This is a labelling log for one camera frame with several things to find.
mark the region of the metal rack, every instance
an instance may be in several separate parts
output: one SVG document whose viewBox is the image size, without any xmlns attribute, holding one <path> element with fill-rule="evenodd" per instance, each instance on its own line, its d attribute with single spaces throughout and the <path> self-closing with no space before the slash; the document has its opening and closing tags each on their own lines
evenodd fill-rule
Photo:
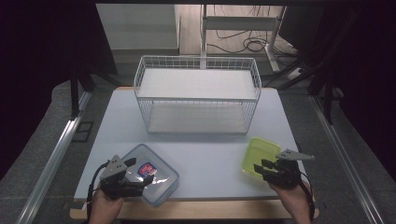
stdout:
<svg viewBox="0 0 396 224">
<path fill-rule="evenodd" d="M 268 45 L 265 45 L 264 49 L 268 61 L 273 69 L 273 72 L 280 72 L 279 66 L 274 56 L 273 48 L 276 41 L 277 33 L 279 32 L 280 23 L 282 22 L 283 15 L 285 13 L 285 6 L 280 9 L 279 13 L 275 18 L 207 16 L 206 7 L 207 5 L 204 5 L 204 13 L 201 18 L 201 57 L 206 56 L 206 31 L 208 30 L 271 31 L 271 39 L 268 41 Z"/>
<path fill-rule="evenodd" d="M 246 134 L 261 88 L 252 58 L 144 56 L 134 78 L 149 133 Z"/>
</svg>

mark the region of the table surface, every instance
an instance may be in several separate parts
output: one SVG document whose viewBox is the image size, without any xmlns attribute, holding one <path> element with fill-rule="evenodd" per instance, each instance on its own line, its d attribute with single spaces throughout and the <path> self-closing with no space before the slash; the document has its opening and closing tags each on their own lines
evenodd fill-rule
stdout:
<svg viewBox="0 0 396 224">
<path fill-rule="evenodd" d="M 290 215 L 266 182 L 242 171 L 242 160 L 253 136 L 276 142 L 282 150 L 297 150 L 277 90 L 262 89 L 247 135 L 173 135 L 148 134 L 133 89 L 118 88 L 108 104 L 75 200 L 85 201 L 100 164 L 145 143 L 179 172 L 179 186 L 159 208 L 131 199 L 119 218 L 288 218 Z M 86 211 L 71 209 L 70 215 L 84 218 Z"/>
<path fill-rule="evenodd" d="M 147 133 L 134 91 L 116 90 L 92 146 L 75 199 L 84 201 L 96 169 L 115 154 L 121 158 L 146 144 L 180 175 L 171 199 L 179 201 L 274 198 L 266 182 L 241 164 L 251 137 L 297 150 L 277 90 L 263 89 L 246 135 Z"/>
</svg>

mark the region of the metal rail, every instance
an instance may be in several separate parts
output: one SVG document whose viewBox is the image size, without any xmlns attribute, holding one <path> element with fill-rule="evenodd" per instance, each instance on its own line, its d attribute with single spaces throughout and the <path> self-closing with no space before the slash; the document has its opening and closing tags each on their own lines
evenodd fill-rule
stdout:
<svg viewBox="0 0 396 224">
<path fill-rule="evenodd" d="M 332 125 L 329 125 L 327 122 L 326 118 L 324 117 L 322 111 L 322 106 L 320 102 L 318 101 L 318 97 L 316 96 L 310 96 L 310 99 L 317 111 L 319 120 L 321 124 L 323 125 L 323 128 L 328 135 L 330 141 L 332 142 L 332 146 L 335 150 L 335 153 L 338 157 L 338 159 L 341 162 L 341 165 L 344 168 L 344 171 L 346 172 L 346 175 L 349 179 L 349 182 L 352 186 L 352 188 L 355 190 L 359 201 L 361 202 L 361 206 L 366 213 L 366 216 L 370 220 L 370 223 L 384 223 L 384 220 L 382 219 L 381 215 L 379 214 L 379 211 L 376 207 L 376 204 L 369 192 L 369 190 L 366 188 L 364 185 L 363 181 L 361 180 L 358 172 L 356 171 L 354 165 L 352 164 L 352 161 L 350 160 L 349 156 L 347 155 L 347 151 L 344 148 L 340 138 L 337 135 L 337 132 L 335 131 L 334 127 Z"/>
<path fill-rule="evenodd" d="M 78 124 L 81 121 L 84 109 L 91 97 L 91 94 L 84 92 L 79 100 L 79 112 L 74 120 L 69 120 L 64 128 L 58 143 L 53 149 L 49 161 L 44 167 L 41 176 L 35 183 L 35 187 L 29 196 L 25 206 L 23 207 L 20 216 L 18 217 L 16 223 L 32 223 L 35 219 L 38 209 L 47 194 L 47 191 L 52 183 L 53 177 L 55 177 L 58 171 L 59 165 L 62 162 L 64 153 L 66 152 L 73 135 L 77 129 Z"/>
</svg>

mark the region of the robotic arm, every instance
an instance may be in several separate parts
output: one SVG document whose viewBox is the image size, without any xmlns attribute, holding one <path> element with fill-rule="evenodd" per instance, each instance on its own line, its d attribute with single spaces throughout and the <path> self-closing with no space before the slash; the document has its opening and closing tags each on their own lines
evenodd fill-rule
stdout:
<svg viewBox="0 0 396 224">
<path fill-rule="evenodd" d="M 136 164 L 136 158 L 123 161 L 115 155 L 111 161 L 102 164 L 93 175 L 87 196 L 87 218 L 90 221 L 92 211 L 92 195 L 95 179 L 100 170 L 106 168 L 100 177 L 100 189 L 112 200 L 120 197 L 139 197 L 142 196 L 145 186 L 152 183 L 154 175 L 150 175 L 143 182 L 129 182 L 125 178 L 128 167 Z"/>
<path fill-rule="evenodd" d="M 309 216 L 312 220 L 315 214 L 312 188 L 308 190 L 303 183 L 301 179 L 302 173 L 298 167 L 297 161 L 312 161 L 315 158 L 289 149 L 277 154 L 276 157 L 277 161 L 275 162 L 262 160 L 262 165 L 253 164 L 254 171 L 261 174 L 263 180 L 277 185 L 282 189 L 294 189 L 300 186 L 306 195 L 310 210 Z"/>
</svg>

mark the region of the cable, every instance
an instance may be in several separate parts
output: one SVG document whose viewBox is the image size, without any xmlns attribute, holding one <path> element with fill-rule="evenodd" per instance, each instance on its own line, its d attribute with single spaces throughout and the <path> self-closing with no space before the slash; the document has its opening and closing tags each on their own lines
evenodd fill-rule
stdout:
<svg viewBox="0 0 396 224">
<path fill-rule="evenodd" d="M 245 48 L 247 48 L 248 50 L 252 51 L 252 52 L 260 52 L 265 48 L 266 42 L 262 42 L 262 40 L 260 38 L 257 37 L 250 37 L 251 36 L 251 31 L 250 31 L 250 35 L 248 38 L 246 38 L 243 42 L 243 45 L 245 46 Z M 259 44 L 261 45 L 261 47 L 259 49 L 251 49 L 249 46 L 251 44 Z"/>
<path fill-rule="evenodd" d="M 314 191 L 312 190 L 312 185 L 311 185 L 311 181 L 309 180 L 308 176 L 306 174 L 304 174 L 303 172 L 300 172 L 303 176 L 305 176 L 306 180 L 308 180 L 308 184 L 310 187 L 310 191 L 311 191 L 311 195 L 314 195 Z"/>
<path fill-rule="evenodd" d="M 247 15 L 250 15 L 250 12 L 254 12 L 256 10 L 256 6 L 253 6 Z"/>
<path fill-rule="evenodd" d="M 223 14 L 224 14 L 224 16 L 225 16 L 225 12 L 224 12 L 224 10 L 223 10 L 223 5 L 220 5 L 220 9 L 221 9 L 221 11 L 223 12 Z"/>
<path fill-rule="evenodd" d="M 110 161 L 107 161 L 99 166 L 99 168 L 96 170 L 95 174 L 93 175 L 92 182 L 90 184 L 90 187 L 88 188 L 88 196 L 87 196 L 87 221 L 88 221 L 88 223 L 90 222 L 91 212 L 92 212 L 92 195 L 93 195 L 93 192 L 96 190 L 96 189 L 93 189 L 96 177 L 98 176 L 99 172 L 103 168 L 108 166 L 109 163 L 110 163 Z"/>
<path fill-rule="evenodd" d="M 225 16 L 225 12 L 224 12 L 224 10 L 222 9 L 222 5 L 221 5 L 221 11 L 223 12 L 223 14 L 224 14 L 224 16 Z M 213 5 L 213 13 L 214 13 L 214 15 L 216 16 L 216 5 Z M 239 32 L 239 33 L 234 34 L 234 35 L 219 36 L 218 30 L 216 30 L 216 35 L 217 35 L 217 37 L 220 38 L 220 39 L 226 39 L 226 38 L 230 38 L 230 37 L 234 37 L 234 36 L 237 36 L 237 35 L 244 34 L 244 33 L 246 33 L 246 32 L 248 32 L 248 31 Z"/>
<path fill-rule="evenodd" d="M 208 46 L 210 46 L 210 47 L 214 47 L 214 48 L 217 48 L 217 49 L 221 49 L 221 50 L 223 50 L 223 51 L 225 51 L 225 52 L 227 52 L 227 53 L 240 53 L 240 52 L 242 52 L 242 51 L 244 51 L 246 48 L 244 48 L 244 49 L 241 49 L 241 50 L 238 50 L 238 51 L 229 51 L 229 50 L 227 50 L 227 49 L 222 49 L 221 47 L 219 47 L 219 46 L 217 46 L 217 45 L 212 45 L 212 44 L 207 44 Z"/>
<path fill-rule="evenodd" d="M 313 200 L 313 194 L 309 193 L 308 189 L 306 188 L 306 185 L 303 183 L 302 180 L 299 182 L 299 186 L 301 187 L 301 189 L 305 193 L 306 200 L 308 201 L 309 218 L 312 221 L 314 219 L 314 214 L 315 214 L 315 204 L 314 204 L 314 200 Z"/>
</svg>

